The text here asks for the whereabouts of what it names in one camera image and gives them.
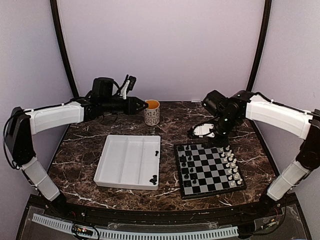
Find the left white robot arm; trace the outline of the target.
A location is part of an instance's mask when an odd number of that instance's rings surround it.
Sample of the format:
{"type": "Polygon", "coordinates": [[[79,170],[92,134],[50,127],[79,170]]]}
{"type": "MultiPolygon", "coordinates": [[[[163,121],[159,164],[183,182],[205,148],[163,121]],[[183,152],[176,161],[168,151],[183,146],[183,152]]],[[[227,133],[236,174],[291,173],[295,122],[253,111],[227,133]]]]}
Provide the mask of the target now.
{"type": "Polygon", "coordinates": [[[33,136],[56,127],[89,122],[104,113],[135,115],[149,105],[138,97],[129,96],[137,79],[127,75],[122,85],[108,77],[93,80],[92,89],[84,97],[34,109],[15,107],[2,132],[4,156],[12,169],[22,170],[33,186],[51,202],[51,210],[60,218],[71,213],[66,197],[55,185],[39,160],[33,136]]]}

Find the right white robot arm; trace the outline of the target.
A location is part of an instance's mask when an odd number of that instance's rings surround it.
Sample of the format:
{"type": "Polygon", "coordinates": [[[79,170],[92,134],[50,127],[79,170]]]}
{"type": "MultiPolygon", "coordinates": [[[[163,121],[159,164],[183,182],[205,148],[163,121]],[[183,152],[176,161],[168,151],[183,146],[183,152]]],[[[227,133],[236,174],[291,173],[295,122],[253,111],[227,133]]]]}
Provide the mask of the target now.
{"type": "Polygon", "coordinates": [[[242,120],[258,121],[285,130],[303,140],[293,162],[268,187],[267,197],[255,205],[255,213],[266,217],[275,201],[320,166],[320,111],[302,110],[268,99],[260,92],[241,90],[225,97],[217,90],[207,94],[202,106],[216,118],[211,132],[223,143],[242,120]]]}

